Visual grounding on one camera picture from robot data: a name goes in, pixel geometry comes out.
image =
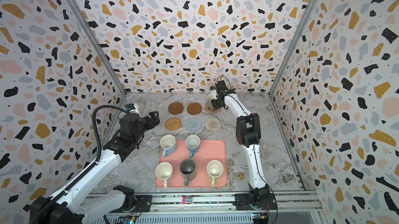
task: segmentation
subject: cup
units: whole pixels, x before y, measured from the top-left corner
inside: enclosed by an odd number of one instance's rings
[[[190,158],[200,149],[201,139],[197,135],[190,135],[186,138],[186,146],[190,151]]]
[[[212,160],[206,166],[206,172],[210,179],[212,179],[212,187],[215,186],[215,181],[223,174],[223,164],[217,160]]]
[[[208,94],[208,96],[206,97],[206,99],[208,100],[208,107],[209,107],[211,110],[215,110],[215,109],[213,108],[212,102],[211,102],[211,100],[213,99],[212,93]]]
[[[167,157],[176,151],[176,138],[172,135],[165,135],[160,141],[161,147],[164,149],[162,157]]]
[[[167,184],[172,179],[172,172],[173,172],[173,167],[170,163],[167,162],[160,163],[156,167],[155,176],[159,180],[164,181],[164,188],[167,188]]]
[[[180,164],[180,172],[184,177],[184,186],[187,187],[188,182],[194,180],[197,175],[196,163],[189,158],[184,159]]]

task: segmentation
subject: patterned wall panel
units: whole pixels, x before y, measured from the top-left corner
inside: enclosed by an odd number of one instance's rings
[[[330,223],[399,223],[399,0],[320,0],[272,95]]]
[[[128,91],[269,91],[309,0],[76,0]]]
[[[93,109],[122,97],[63,0],[0,4],[0,222],[27,223],[93,159]],[[97,115],[101,135],[110,118]]]

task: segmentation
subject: green mug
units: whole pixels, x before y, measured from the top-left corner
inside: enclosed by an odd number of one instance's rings
[[[223,164],[217,160],[212,160],[206,166],[208,177],[212,180],[212,187],[215,186],[215,181],[223,174]]]

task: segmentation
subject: pink tray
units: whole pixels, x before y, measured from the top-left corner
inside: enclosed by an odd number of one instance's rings
[[[168,162],[173,167],[172,180],[168,187],[184,187],[183,174],[180,172],[180,163],[190,157],[190,151],[186,146],[185,140],[176,140],[177,149],[168,157],[161,157],[159,163]],[[223,174],[215,181],[215,187],[227,185],[227,166],[226,166],[226,145],[221,140],[201,140],[199,151],[192,158],[196,163],[197,176],[190,181],[188,187],[211,187],[211,179],[206,172],[206,166],[212,160],[218,160],[223,164]],[[155,177],[155,185],[163,188],[163,181]]]

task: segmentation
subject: brown coaster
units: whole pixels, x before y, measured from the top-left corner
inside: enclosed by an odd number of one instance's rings
[[[176,115],[183,111],[184,107],[183,104],[180,102],[173,102],[167,108],[170,113]]]
[[[182,121],[177,117],[170,118],[165,123],[166,129],[170,131],[176,131],[181,126],[182,126]]]
[[[191,115],[197,115],[202,111],[202,106],[199,103],[191,103],[187,106],[187,112]]]
[[[208,102],[205,103],[205,111],[207,111],[207,112],[216,113],[216,112],[219,112],[219,111],[221,111],[221,110],[222,110],[222,108],[219,108],[219,109],[217,109],[217,110],[212,110],[211,108],[209,108]]]

